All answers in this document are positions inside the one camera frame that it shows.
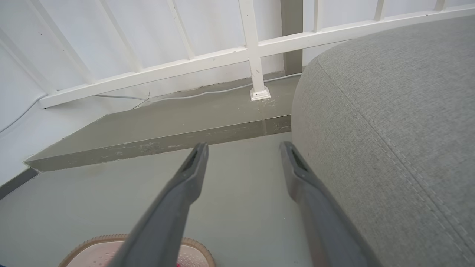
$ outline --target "railing baluster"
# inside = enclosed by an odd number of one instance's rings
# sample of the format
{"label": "railing baluster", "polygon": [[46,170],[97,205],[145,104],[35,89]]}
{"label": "railing baluster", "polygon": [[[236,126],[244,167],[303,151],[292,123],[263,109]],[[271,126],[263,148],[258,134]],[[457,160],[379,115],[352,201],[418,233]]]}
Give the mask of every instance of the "railing baluster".
{"label": "railing baluster", "polygon": [[195,57],[195,53],[191,48],[191,43],[186,34],[185,27],[183,26],[183,21],[181,21],[180,14],[176,9],[176,4],[174,0],[167,0],[168,6],[170,7],[171,15],[173,16],[173,20],[175,21],[175,25],[177,26],[178,32],[180,33],[181,41],[185,46],[186,52],[188,54],[188,59],[192,59]]}
{"label": "railing baluster", "polygon": [[386,2],[385,0],[378,0],[376,5],[376,12],[374,13],[374,20],[380,21],[383,20],[386,16]]}
{"label": "railing baluster", "polygon": [[447,1],[446,0],[437,0],[436,7],[434,8],[435,11],[442,11],[446,8]]}
{"label": "railing baluster", "polygon": [[82,78],[87,84],[93,84],[96,79],[86,67],[85,63],[76,53],[71,44],[67,41],[61,30],[58,28],[54,20],[50,17],[46,9],[39,0],[26,0],[30,9],[38,17],[43,27],[49,32],[50,37],[56,43],[60,52],[65,53],[67,58],[71,61],[76,70],[81,74]]}
{"label": "railing baluster", "polygon": [[139,59],[134,53],[132,49],[132,45],[129,43],[129,40],[127,40],[125,33],[120,28],[119,23],[115,19],[114,14],[112,13],[112,10],[110,9],[109,5],[107,4],[105,0],[96,0],[96,1],[98,2],[100,11],[104,15],[104,17],[107,19],[109,27],[111,28],[112,31],[115,31],[119,35],[119,38],[122,41],[123,47],[125,49],[125,54],[127,56],[129,68],[134,72],[137,72],[137,73],[141,72],[142,66],[139,62]]}
{"label": "railing baluster", "polygon": [[315,0],[313,13],[313,31],[317,32],[322,29],[323,24],[323,0]]}
{"label": "railing baluster", "polygon": [[0,29],[0,45],[10,54],[18,65],[39,85],[48,95],[54,95],[57,90],[46,80],[20,49],[13,43],[8,35]]}

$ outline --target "gray step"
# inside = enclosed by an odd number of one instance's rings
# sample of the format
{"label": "gray step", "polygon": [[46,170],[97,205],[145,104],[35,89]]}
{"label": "gray step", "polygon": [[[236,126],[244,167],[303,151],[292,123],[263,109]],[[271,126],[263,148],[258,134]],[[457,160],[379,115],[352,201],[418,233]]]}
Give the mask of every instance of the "gray step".
{"label": "gray step", "polygon": [[[283,73],[265,75],[265,79]],[[266,83],[272,98],[250,101],[251,86],[196,98],[144,104],[106,115],[25,161],[38,172],[165,153],[198,142],[224,143],[289,132],[299,77]],[[205,86],[166,97],[196,95],[250,84],[251,79]]]}

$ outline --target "fabric seam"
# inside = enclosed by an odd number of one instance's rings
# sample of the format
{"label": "fabric seam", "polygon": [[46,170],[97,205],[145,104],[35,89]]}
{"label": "fabric seam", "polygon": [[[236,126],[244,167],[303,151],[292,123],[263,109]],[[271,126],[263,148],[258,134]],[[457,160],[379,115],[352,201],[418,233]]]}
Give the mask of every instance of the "fabric seam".
{"label": "fabric seam", "polygon": [[[350,110],[353,112],[353,114],[355,115],[356,118],[358,118],[358,120],[360,121],[360,123],[364,126],[364,128],[366,129],[367,132],[370,133],[371,137],[373,138],[373,140],[376,142],[376,144],[378,144],[378,146],[380,147],[380,149],[387,155],[387,157],[393,162],[394,166],[398,169],[399,171],[399,174],[402,174],[405,178],[405,180],[411,185],[411,188],[416,192],[417,196],[419,196],[419,198],[421,199],[421,201],[425,204],[425,206],[429,209],[429,211],[433,214],[433,216],[436,218],[437,222],[440,224],[440,226],[442,227],[443,231],[449,236],[450,240],[452,241],[452,243],[455,245],[455,247],[457,247],[457,249],[460,251],[460,254],[465,258],[465,260],[468,262],[468,263],[471,263],[470,260],[466,257],[466,255],[463,253],[463,251],[461,250],[461,248],[459,247],[459,245],[457,245],[455,243],[455,239],[450,235],[450,233],[447,231],[446,227],[442,224],[440,218],[437,216],[437,214],[428,206],[426,200],[420,195],[419,191],[414,187],[413,183],[409,180],[409,178],[407,177],[407,175],[405,174],[405,172],[398,166],[398,164],[396,164],[396,162],[394,161],[394,159],[390,156],[390,153],[388,153],[388,151],[386,151],[386,149],[384,149],[384,147],[380,144],[380,142],[378,142],[378,140],[376,140],[375,136],[374,136],[374,133],[373,131],[376,133],[376,135],[378,136],[378,138],[388,147],[389,151],[391,152],[391,154],[394,155],[394,157],[396,158],[396,160],[403,166],[404,169],[406,169],[406,171],[410,174],[410,176],[412,176],[412,178],[416,181],[416,183],[421,187],[422,189],[422,192],[423,194],[428,198],[429,201],[432,202],[432,204],[438,209],[438,211],[444,216],[444,213],[440,210],[440,208],[437,206],[437,204],[431,199],[431,197],[429,196],[429,194],[427,192],[425,192],[424,188],[422,187],[422,185],[420,185],[420,183],[417,181],[417,179],[414,177],[414,175],[411,173],[411,171],[409,171],[409,169],[407,168],[407,166],[404,165],[404,163],[401,161],[401,159],[391,150],[391,147],[386,143],[386,141],[382,138],[382,136],[373,128],[373,126],[370,124],[370,122],[366,119],[366,117],[355,107],[354,103],[349,99],[349,97],[341,90],[341,88],[335,83],[335,81],[330,77],[330,75],[328,75],[328,73],[325,71],[325,69],[322,67],[322,65],[320,65],[320,62],[319,62],[319,58],[317,57],[316,58],[316,63],[318,64],[318,66],[322,69],[322,71],[325,73],[325,75],[331,80],[332,84],[338,88],[338,90],[340,91],[340,93],[346,98],[347,102],[349,102],[351,104],[351,107],[350,107]],[[366,123],[364,123],[363,121],[361,121],[360,117],[356,114],[358,113],[361,117],[363,117],[364,121]],[[373,131],[370,131],[366,125],[369,125]],[[452,226],[453,230],[455,231],[455,233],[457,233],[457,235],[461,238],[460,236],[460,233],[457,231],[457,229],[450,223],[450,221],[444,216],[445,221],[450,225]],[[473,252],[471,251],[470,247],[465,243],[465,241],[463,240],[465,246],[468,248],[468,250],[471,252],[472,256],[474,255]]]}

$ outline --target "gray baseboard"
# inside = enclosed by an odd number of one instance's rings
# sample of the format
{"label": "gray baseboard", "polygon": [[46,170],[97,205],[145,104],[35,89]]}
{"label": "gray baseboard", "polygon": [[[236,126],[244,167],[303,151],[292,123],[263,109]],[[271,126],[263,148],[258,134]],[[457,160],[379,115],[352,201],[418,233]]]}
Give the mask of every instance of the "gray baseboard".
{"label": "gray baseboard", "polygon": [[0,187],[0,200],[37,175],[38,172],[36,170],[28,168],[19,175],[17,175],[15,178],[8,181],[6,184],[2,185]]}

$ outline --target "railing post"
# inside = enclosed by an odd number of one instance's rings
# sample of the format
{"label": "railing post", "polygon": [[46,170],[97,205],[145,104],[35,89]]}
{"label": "railing post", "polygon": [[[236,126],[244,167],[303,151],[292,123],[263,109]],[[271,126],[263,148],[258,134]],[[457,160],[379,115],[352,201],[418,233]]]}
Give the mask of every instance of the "railing post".
{"label": "railing post", "polygon": [[256,16],[252,0],[239,0],[244,37],[246,38],[252,85],[251,101],[270,98],[269,88],[264,85],[261,57],[259,56],[259,39],[257,37]]}

